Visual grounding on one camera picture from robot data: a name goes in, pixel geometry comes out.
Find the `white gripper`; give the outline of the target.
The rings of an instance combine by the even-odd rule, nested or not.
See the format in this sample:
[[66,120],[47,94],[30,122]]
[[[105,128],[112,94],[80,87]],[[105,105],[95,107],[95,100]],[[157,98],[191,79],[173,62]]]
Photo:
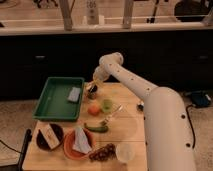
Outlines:
[[101,86],[106,80],[108,80],[110,74],[107,73],[101,66],[98,66],[93,73],[93,83],[95,85],[91,85],[88,88],[89,93],[95,93],[98,90],[98,86]]

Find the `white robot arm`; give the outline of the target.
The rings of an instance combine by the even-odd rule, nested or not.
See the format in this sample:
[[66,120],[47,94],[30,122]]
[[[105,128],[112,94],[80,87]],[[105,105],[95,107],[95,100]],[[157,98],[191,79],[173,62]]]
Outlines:
[[148,171],[196,171],[190,124],[181,96],[125,69],[119,52],[102,56],[93,82],[116,78],[144,102]]

